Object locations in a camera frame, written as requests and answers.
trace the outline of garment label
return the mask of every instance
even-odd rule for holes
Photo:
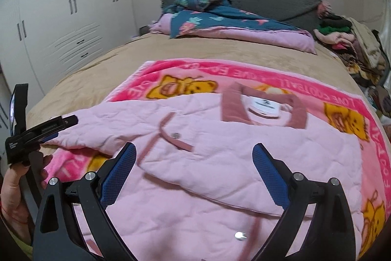
[[[250,109],[265,116],[277,116],[280,114],[281,104],[260,98],[251,98]]]

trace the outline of human hand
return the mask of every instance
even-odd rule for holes
[[[43,167],[46,167],[52,160],[53,155],[43,158]],[[26,203],[22,200],[22,193],[19,187],[19,181],[24,176],[30,166],[24,166],[22,163],[11,165],[5,173],[3,186],[1,187],[1,213],[7,225],[24,243],[31,244],[31,236],[28,225],[29,210]],[[41,172],[42,187],[46,188],[44,180],[48,177],[48,172],[43,169]]]

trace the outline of finger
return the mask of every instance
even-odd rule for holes
[[[5,173],[3,186],[1,187],[1,204],[6,210],[16,209],[21,201],[19,188],[20,178],[27,173],[30,167],[22,163],[11,165]]]
[[[26,175],[29,169],[30,166],[25,166],[22,163],[11,165],[5,173],[3,185],[5,184],[10,187],[19,186],[20,178]]]
[[[53,159],[53,154],[45,156],[43,158],[43,168],[46,167],[47,165],[49,165],[50,162],[52,161],[52,159]]]
[[[47,172],[47,170],[46,170],[46,169],[43,169],[43,170],[41,171],[42,180],[45,180],[46,178],[48,178],[48,176],[49,176],[49,173]]]

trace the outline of pillow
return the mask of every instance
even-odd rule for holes
[[[173,14],[165,13],[158,22],[149,25],[149,32],[152,34],[171,34],[171,18]]]

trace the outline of blue gripper pad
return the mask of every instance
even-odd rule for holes
[[[54,134],[52,134],[52,135],[50,135],[50,136],[48,136],[46,138],[44,138],[43,140],[40,141],[40,143],[42,143],[42,144],[46,143],[46,142],[48,142],[48,141],[50,141],[50,140],[52,140],[52,139],[54,139],[56,137],[58,137],[58,132],[54,133]]]
[[[124,185],[126,178],[136,162],[136,147],[132,143],[125,146],[117,156],[121,156],[112,168],[104,183],[102,184],[102,195],[100,205],[103,209],[114,204]]]
[[[289,206],[288,186],[265,151],[257,144],[253,148],[253,163],[277,206]]]

